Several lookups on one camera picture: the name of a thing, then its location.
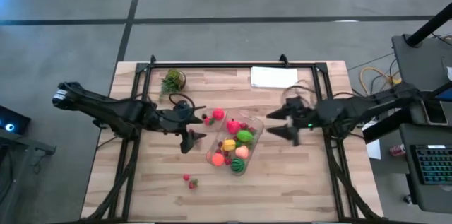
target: plastic tray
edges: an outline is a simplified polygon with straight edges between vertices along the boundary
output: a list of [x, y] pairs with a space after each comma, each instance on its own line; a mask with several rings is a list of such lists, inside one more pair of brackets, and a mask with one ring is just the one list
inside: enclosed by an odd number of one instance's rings
[[[227, 122], [235, 120], [237, 122], [240, 122], [241, 124], [246, 123], [249, 125], [249, 127], [252, 127], [254, 129], [254, 138], [252, 140], [252, 146], [249, 147], [249, 155], [248, 158], [243, 159], [244, 161], [244, 169], [241, 172], [234, 172], [231, 169], [231, 165], [226, 165], [225, 163], [221, 166], [215, 166], [212, 163], [212, 157], [216, 153], [218, 149], [220, 149], [218, 143], [223, 142], [225, 139], [233, 139], [236, 134], [230, 134], [227, 130]], [[263, 131], [263, 122], [255, 117], [248, 117], [244, 113], [241, 113], [239, 110], [231, 110], [225, 113], [225, 118], [222, 120], [221, 127], [219, 128], [219, 132], [217, 133], [217, 136], [215, 137], [214, 142], [212, 143], [212, 146], [210, 147], [210, 150], [206, 153], [206, 160], [214, 165], [217, 168], [222, 169], [228, 169], [232, 174], [234, 175], [243, 175], [246, 171], [246, 168], [248, 167], [248, 163], [251, 160], [251, 157], [253, 155], [253, 152], [256, 148], [256, 145], [259, 141], [259, 137], [261, 136]], [[235, 155], [235, 150], [228, 151], [228, 158], [231, 158], [232, 160], [234, 158], [238, 158]]]

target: white paper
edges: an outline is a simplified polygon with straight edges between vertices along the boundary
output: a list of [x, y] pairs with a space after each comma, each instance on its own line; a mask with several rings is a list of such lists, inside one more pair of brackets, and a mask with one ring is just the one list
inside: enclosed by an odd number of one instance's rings
[[[362, 130], [364, 131], [371, 126], [374, 126], [375, 124], [376, 124], [375, 121], [370, 121], [362, 127]], [[367, 155], [369, 156], [369, 158], [381, 160], [380, 139], [368, 143], [366, 145], [366, 148]]]
[[452, 81], [452, 68], [451, 67], [447, 67], [447, 77], [449, 78], [450, 81]]
[[251, 86], [287, 88], [298, 82], [297, 69], [251, 67]]
[[429, 149], [446, 149], [446, 146], [442, 145], [429, 145]]

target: metal table frame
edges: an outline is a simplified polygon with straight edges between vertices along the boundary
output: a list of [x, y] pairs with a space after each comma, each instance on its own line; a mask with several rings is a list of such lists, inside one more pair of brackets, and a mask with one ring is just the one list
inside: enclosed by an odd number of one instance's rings
[[[145, 80], [143, 85], [143, 93], [147, 93], [150, 85], [150, 76], [153, 69], [169, 69], [169, 68], [251, 68], [252, 66], [269, 66], [274, 68], [305, 68], [311, 69], [312, 77], [314, 80], [314, 90], [316, 92], [317, 100], [322, 100], [321, 82], [319, 79], [319, 73], [323, 76], [325, 83], [326, 95], [328, 98], [333, 97], [331, 90], [331, 82], [328, 74], [328, 67], [323, 62], [313, 63], [290, 63], [287, 57], [282, 54], [280, 60], [271, 63], [262, 62], [190, 62], [190, 63], [165, 63], [156, 62], [154, 56], [151, 57], [150, 63], [137, 63], [135, 76], [133, 78], [133, 85], [131, 96], [136, 96], [138, 93], [138, 83], [142, 74], [145, 74]], [[331, 177], [331, 184], [333, 188], [333, 195], [335, 200], [335, 208], [338, 215], [338, 221], [340, 223], [396, 223], [387, 221], [384, 218], [376, 215], [364, 200], [358, 194], [356, 189], [352, 186], [350, 181], [350, 171], [347, 165], [347, 158], [345, 155], [345, 149], [342, 141], [338, 142], [338, 156], [340, 165], [335, 159], [333, 154], [333, 148], [331, 145], [330, 133], [327, 129], [323, 129], [323, 139], [326, 148], [326, 157], [328, 160], [329, 172]], [[133, 142], [131, 157], [126, 164], [126, 153], [129, 147], [129, 142]], [[140, 147], [141, 131], [138, 131], [138, 135], [134, 140], [129, 138], [123, 138], [121, 143], [121, 150], [119, 152], [119, 159], [115, 177], [115, 183], [112, 190], [105, 197], [104, 201], [98, 206], [96, 211], [88, 216], [70, 223], [127, 223], [129, 220], [131, 196], [133, 193], [133, 179], [135, 176], [136, 164], [138, 162], [138, 149]], [[346, 217], [344, 214], [344, 205], [340, 195], [338, 179], [342, 182], [348, 200], [348, 207], [350, 208], [351, 217]], [[117, 215], [118, 194], [124, 183], [126, 183], [126, 191], [124, 195], [123, 209], [120, 215]], [[357, 207], [361, 210], [366, 219], [358, 218]]]

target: yellow toy fruit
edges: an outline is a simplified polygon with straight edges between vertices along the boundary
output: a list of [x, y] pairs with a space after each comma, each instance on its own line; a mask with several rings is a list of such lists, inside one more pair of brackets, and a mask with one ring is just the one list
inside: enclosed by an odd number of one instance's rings
[[246, 159], [249, 156], [249, 150], [246, 146], [240, 146], [235, 149], [235, 155], [239, 158]]
[[235, 149], [235, 141], [234, 141], [234, 139], [226, 139], [223, 142], [222, 149], [224, 151], [233, 151]]

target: computer keyboard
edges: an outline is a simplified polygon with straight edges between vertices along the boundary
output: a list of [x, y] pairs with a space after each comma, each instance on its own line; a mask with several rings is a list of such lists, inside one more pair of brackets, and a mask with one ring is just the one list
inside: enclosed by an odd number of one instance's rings
[[421, 183], [425, 185], [452, 184], [452, 145], [416, 145], [412, 147]]

